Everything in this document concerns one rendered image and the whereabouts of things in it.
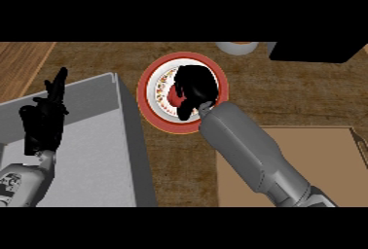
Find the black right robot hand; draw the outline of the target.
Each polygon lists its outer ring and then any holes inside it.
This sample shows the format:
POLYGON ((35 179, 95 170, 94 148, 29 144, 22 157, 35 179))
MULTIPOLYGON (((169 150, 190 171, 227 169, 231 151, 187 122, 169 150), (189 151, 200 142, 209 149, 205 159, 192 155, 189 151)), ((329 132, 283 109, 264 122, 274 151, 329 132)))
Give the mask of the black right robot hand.
POLYGON ((199 105, 205 102, 215 103, 218 97, 215 79, 209 69, 200 65, 180 66, 171 88, 175 88, 177 96, 186 97, 181 106, 175 107, 178 119, 186 121, 192 109, 199 109, 199 105))

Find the black appliance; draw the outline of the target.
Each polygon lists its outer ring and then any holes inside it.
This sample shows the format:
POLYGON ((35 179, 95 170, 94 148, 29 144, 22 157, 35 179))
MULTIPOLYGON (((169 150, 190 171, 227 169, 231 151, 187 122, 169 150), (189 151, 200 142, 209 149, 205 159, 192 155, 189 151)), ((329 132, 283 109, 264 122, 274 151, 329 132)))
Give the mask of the black appliance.
POLYGON ((268 42, 267 56, 277 61, 344 63, 364 42, 268 42))

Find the white round container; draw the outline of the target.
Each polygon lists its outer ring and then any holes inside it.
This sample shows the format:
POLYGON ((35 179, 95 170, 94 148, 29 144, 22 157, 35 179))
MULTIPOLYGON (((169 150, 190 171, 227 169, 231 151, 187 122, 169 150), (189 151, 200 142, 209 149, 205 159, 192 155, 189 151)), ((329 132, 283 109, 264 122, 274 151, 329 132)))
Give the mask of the white round container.
POLYGON ((246 55, 255 50, 258 43, 248 42, 239 44, 233 42, 217 42, 215 45, 218 49, 230 55, 246 55))

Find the red rimmed white plate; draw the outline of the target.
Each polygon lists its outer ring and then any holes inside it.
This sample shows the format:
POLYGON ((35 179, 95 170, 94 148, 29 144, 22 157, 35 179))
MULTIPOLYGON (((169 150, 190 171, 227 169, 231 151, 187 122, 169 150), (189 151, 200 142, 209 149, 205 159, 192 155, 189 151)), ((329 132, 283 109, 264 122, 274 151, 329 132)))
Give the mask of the red rimmed white plate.
POLYGON ((141 73, 135 87, 135 102, 140 114, 147 122, 159 130, 172 134, 194 133, 200 123, 196 110, 190 111, 189 119, 181 121, 177 116, 177 108, 166 100, 178 67, 186 65, 199 65, 208 68, 218 90, 215 104, 228 100, 225 74, 217 63, 205 55, 178 52, 159 57, 141 73))

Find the brown cardboard box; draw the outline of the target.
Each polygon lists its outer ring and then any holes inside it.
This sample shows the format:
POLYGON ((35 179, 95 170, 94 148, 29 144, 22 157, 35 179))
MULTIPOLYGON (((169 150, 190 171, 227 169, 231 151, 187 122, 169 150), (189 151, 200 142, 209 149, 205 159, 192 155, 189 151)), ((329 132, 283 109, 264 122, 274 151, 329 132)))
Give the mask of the brown cardboard box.
MULTIPOLYGON (((348 126, 262 126, 298 173, 338 206, 368 207, 368 142, 348 126)), ((218 206, 273 206, 217 153, 218 206)))

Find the grey tray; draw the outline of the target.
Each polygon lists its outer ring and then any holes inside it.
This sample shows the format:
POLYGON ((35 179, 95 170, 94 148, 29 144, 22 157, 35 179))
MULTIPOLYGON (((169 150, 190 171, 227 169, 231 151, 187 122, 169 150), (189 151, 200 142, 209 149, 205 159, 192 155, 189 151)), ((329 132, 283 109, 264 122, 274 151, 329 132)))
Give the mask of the grey tray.
MULTIPOLYGON (((19 109, 44 91, 0 103, 0 207, 14 205, 26 169, 48 161, 25 154, 19 109)), ((54 178, 39 207, 153 207, 155 191, 140 116, 126 86, 104 73, 64 87, 69 114, 54 178)))

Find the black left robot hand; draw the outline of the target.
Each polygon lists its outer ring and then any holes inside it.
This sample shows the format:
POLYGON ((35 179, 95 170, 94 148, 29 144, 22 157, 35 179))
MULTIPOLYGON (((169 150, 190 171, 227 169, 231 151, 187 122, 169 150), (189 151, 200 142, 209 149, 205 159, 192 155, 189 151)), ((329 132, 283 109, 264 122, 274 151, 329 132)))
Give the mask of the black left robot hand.
POLYGON ((54 152, 63 133, 64 116, 69 114, 63 104, 67 69, 60 68, 53 81, 44 81, 47 96, 35 97, 35 105, 25 105, 19 115, 25 129, 25 155, 42 151, 54 152))

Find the red bell pepper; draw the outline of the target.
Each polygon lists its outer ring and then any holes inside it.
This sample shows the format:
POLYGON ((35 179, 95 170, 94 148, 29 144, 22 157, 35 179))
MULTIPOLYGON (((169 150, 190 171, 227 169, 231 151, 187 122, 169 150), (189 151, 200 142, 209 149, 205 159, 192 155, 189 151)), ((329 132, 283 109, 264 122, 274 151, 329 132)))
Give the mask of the red bell pepper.
POLYGON ((186 100, 186 97, 184 96, 177 96, 175 88, 169 88, 166 100, 168 100, 169 105, 172 107, 180 107, 181 106, 181 103, 186 100))

